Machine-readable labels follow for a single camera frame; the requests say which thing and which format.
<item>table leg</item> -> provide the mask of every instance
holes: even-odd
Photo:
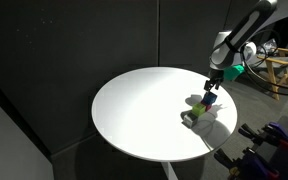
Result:
[[[161,162],[169,180],[178,180],[170,162]]]

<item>toy block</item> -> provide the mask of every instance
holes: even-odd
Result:
[[[212,92],[207,92],[205,93],[202,102],[203,104],[206,104],[206,105],[212,105],[213,103],[215,103],[216,98],[217,98],[216,94]]]
[[[206,108],[205,108],[205,112],[207,112],[208,110],[211,109],[212,105],[206,104],[205,102],[201,101],[201,104],[203,104]]]
[[[205,113],[205,109],[206,109],[206,106],[202,103],[198,103],[198,104],[195,104],[193,106],[193,109],[192,109],[192,113],[199,117],[201,116],[203,113]]]
[[[184,116],[183,124],[188,127],[192,128],[198,121],[198,117],[195,116],[192,112],[188,113]]]

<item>cable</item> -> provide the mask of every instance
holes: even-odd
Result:
[[[278,32],[276,32],[275,30],[272,30],[272,29],[265,29],[265,30],[258,31],[258,32],[255,33],[251,38],[253,38],[254,36],[256,36],[256,35],[258,35],[258,34],[264,33],[264,32],[273,32],[273,33],[275,34],[276,38],[277,38],[277,40],[276,40],[276,41],[277,41],[277,47],[276,47],[275,50],[272,52],[272,53],[274,54],[274,53],[277,51],[278,47],[279,47],[280,39],[281,39]],[[245,45],[243,45],[243,46],[241,47],[241,51],[240,51],[240,52],[244,52]],[[260,63],[259,63],[258,65],[254,66],[254,67],[252,67],[252,68],[258,67],[259,65],[261,65],[261,64],[269,57],[269,54],[267,53],[266,49],[265,49],[262,45],[260,45],[260,46],[261,46],[261,47],[263,48],[263,50],[264,50],[265,57],[264,57],[264,59],[262,59],[262,60],[260,61]],[[286,86],[282,86],[282,85],[278,85],[278,84],[275,84],[275,83],[271,83],[271,82],[263,79],[262,77],[260,77],[260,76],[259,76],[257,73],[255,73],[255,72],[253,71],[253,69],[246,63],[244,54],[242,54],[241,59],[242,59],[243,62],[244,62],[244,66],[246,66],[247,69],[248,69],[249,71],[251,71],[251,73],[252,73],[253,75],[255,75],[257,78],[261,79],[262,81],[264,81],[264,82],[266,82],[266,83],[268,83],[268,84],[270,84],[270,85],[277,86],[277,87],[284,88],[284,89],[288,89],[288,87],[286,87]]]
[[[212,151],[214,148],[209,145],[207,143],[207,141],[204,139],[204,137],[207,137],[212,131],[213,131],[213,127],[214,127],[214,123],[216,121],[216,115],[214,115],[213,113],[210,113],[210,112],[205,112],[205,113],[209,113],[210,115],[212,115],[214,117],[214,120],[212,122],[208,121],[208,120],[198,120],[198,122],[202,122],[202,121],[206,121],[206,122],[209,122],[210,124],[207,125],[206,127],[204,127],[202,130],[200,131],[203,131],[204,129],[208,128],[211,126],[211,129],[204,135],[204,136],[200,136],[200,138],[202,139],[202,141],[204,142],[205,146],[210,150]]]
[[[258,76],[256,73],[254,73],[253,70],[252,70],[252,69],[249,67],[249,65],[246,63],[244,54],[243,54],[243,53],[240,53],[240,56],[241,56],[241,59],[243,60],[243,63],[244,63],[245,66],[247,67],[247,70],[251,71],[254,75],[256,75],[257,77],[259,77],[259,78],[262,79],[263,81],[265,81],[265,82],[267,82],[267,83],[269,83],[269,84],[272,84],[272,85],[274,85],[274,86],[279,86],[279,85],[277,85],[277,84],[274,84],[274,83],[271,83],[271,82],[268,82],[268,81],[264,80],[262,77]],[[259,84],[250,76],[250,74],[249,74],[247,71],[245,71],[245,72],[246,72],[248,78],[250,78],[250,79],[253,81],[253,83],[254,83],[255,85],[257,85],[258,87],[260,87],[261,89],[264,89],[264,90],[266,90],[266,91],[269,91],[269,92],[272,92],[272,93],[275,93],[275,94],[280,94],[280,95],[286,95],[286,96],[288,96],[288,93],[274,92],[274,91],[272,91],[272,90],[270,90],[270,89],[267,89],[267,88],[259,85]]]

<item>wooden chair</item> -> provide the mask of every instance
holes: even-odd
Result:
[[[288,85],[288,49],[278,48],[278,57],[269,57],[264,59],[262,56],[257,58],[262,62],[259,66],[253,68],[254,71],[266,71],[268,81],[278,85]],[[278,92],[279,87],[272,85],[272,90]],[[279,95],[274,94],[273,97],[279,100]]]

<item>small object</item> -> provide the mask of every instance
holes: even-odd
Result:
[[[207,112],[208,110],[211,109],[212,105],[206,104],[205,102],[201,101],[201,104],[203,104],[206,108],[205,108],[205,112]]]
[[[212,105],[215,103],[217,95],[212,92],[206,92],[203,97],[203,104]]]
[[[245,172],[246,175],[253,175],[258,179],[268,179],[269,172],[257,156],[254,153],[245,150],[243,153],[241,171]]]
[[[215,84],[215,89],[218,90],[218,88],[220,87],[221,81],[216,81]]]
[[[256,134],[246,123],[244,123],[238,132],[246,138],[249,138],[254,144],[261,145],[264,138]]]
[[[231,66],[226,69],[224,69],[224,79],[233,81],[235,80],[239,75],[244,73],[244,67],[242,65],[236,65],[236,66]]]
[[[275,168],[273,168],[262,156],[260,156],[258,153],[256,153],[251,148],[247,147],[245,150],[243,150],[243,153],[245,154],[243,157],[244,159],[249,159],[251,161],[248,161],[249,164],[252,164],[253,168],[257,170],[262,175],[265,175],[267,179],[279,179],[279,171],[277,171]]]
[[[214,158],[227,169],[232,169],[235,167],[233,161],[225,154],[221,148],[214,153]]]
[[[230,176],[231,177],[237,177],[238,175],[240,175],[240,171],[238,170],[237,167],[232,167],[230,170]]]
[[[192,109],[192,113],[199,117],[201,116],[203,113],[205,113],[205,110],[206,110],[206,106],[202,103],[197,103],[193,106],[193,109]]]
[[[197,123],[197,121],[198,117],[190,112],[184,116],[183,124],[188,128],[192,128]]]
[[[283,130],[283,128],[275,122],[270,122],[262,128],[266,133],[273,136],[279,145],[288,148],[288,134]]]
[[[204,90],[209,92],[213,86],[214,86],[214,83],[211,82],[211,80],[205,81]]]

